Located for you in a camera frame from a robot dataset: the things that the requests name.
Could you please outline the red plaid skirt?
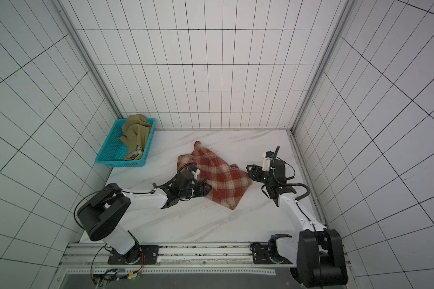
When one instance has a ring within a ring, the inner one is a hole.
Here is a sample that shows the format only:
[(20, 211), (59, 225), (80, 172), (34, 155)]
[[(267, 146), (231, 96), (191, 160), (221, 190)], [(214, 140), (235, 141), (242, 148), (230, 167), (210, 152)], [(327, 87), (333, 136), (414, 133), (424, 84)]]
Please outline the red plaid skirt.
[(188, 163), (196, 163), (201, 173), (198, 179), (206, 180), (212, 190), (207, 199), (234, 210), (243, 195), (252, 184), (248, 173), (241, 170), (236, 164), (229, 164), (201, 142), (194, 143), (194, 150), (190, 154), (180, 155), (177, 158), (177, 167)]

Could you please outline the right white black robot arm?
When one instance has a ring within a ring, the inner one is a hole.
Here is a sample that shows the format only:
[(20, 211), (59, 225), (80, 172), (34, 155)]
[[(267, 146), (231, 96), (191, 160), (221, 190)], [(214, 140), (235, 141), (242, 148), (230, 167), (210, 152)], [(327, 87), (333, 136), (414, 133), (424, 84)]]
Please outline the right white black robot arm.
[(274, 201), (298, 232), (274, 234), (266, 243), (252, 243), (255, 264), (287, 264), (301, 285), (326, 287), (346, 285), (348, 273), (342, 238), (337, 230), (326, 228), (301, 203), (311, 189), (302, 183), (288, 183), (286, 163), (266, 157), (262, 166), (247, 166), (250, 179), (262, 183), (263, 193)]

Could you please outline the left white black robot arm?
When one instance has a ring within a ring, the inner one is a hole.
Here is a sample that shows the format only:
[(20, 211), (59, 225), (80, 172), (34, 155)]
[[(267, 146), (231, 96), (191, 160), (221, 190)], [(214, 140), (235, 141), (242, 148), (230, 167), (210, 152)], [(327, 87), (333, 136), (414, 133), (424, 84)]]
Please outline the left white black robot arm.
[(166, 209), (181, 201), (207, 196), (212, 186), (206, 178), (200, 181), (199, 173), (199, 170), (178, 172), (165, 184), (153, 184), (151, 190), (128, 190), (115, 183), (108, 184), (77, 206), (75, 218), (91, 241), (105, 242), (121, 262), (136, 264), (141, 260), (142, 248), (120, 224), (124, 215), (145, 209)]

